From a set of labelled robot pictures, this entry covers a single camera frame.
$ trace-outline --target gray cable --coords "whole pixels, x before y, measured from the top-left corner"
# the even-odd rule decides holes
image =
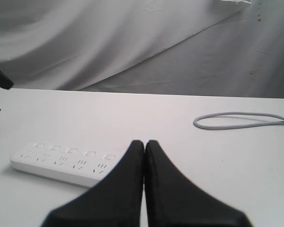
[[[282,121],[262,122],[262,123],[252,123],[252,124],[238,124],[238,125],[227,125],[227,126],[207,126],[207,125],[201,125],[198,123],[199,120],[202,120],[205,118],[212,118],[212,117],[226,116],[226,115],[273,117],[273,118],[280,119]],[[258,127],[258,126],[268,126],[268,125],[284,125],[284,117],[275,115],[275,114],[269,114],[269,113],[224,112],[224,113],[212,113],[212,114],[203,115],[203,116],[197,117],[194,120],[195,127],[200,128],[200,129],[206,129],[206,130],[244,129],[244,128],[252,128],[252,127]]]

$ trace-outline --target power strip switch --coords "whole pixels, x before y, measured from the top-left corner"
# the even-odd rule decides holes
[[[11,156],[10,162],[21,172],[89,188],[109,174],[121,158],[88,148],[34,142]]]

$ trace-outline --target table surface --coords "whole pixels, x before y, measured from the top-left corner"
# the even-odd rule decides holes
[[[0,226],[39,226],[50,210],[87,190],[14,171],[9,157],[18,149],[50,141],[123,153],[135,139],[158,140],[183,174],[244,211],[255,227],[284,226],[284,126],[206,131],[192,125],[200,115],[226,111],[284,116],[284,99],[0,89],[0,108]],[[247,122],[254,120],[203,121]],[[141,226],[147,226],[144,202]]]

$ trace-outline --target power strip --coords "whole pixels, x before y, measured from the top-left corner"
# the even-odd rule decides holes
[[[30,143],[10,157],[18,171],[84,187],[95,186],[120,159],[112,153],[44,142]]]

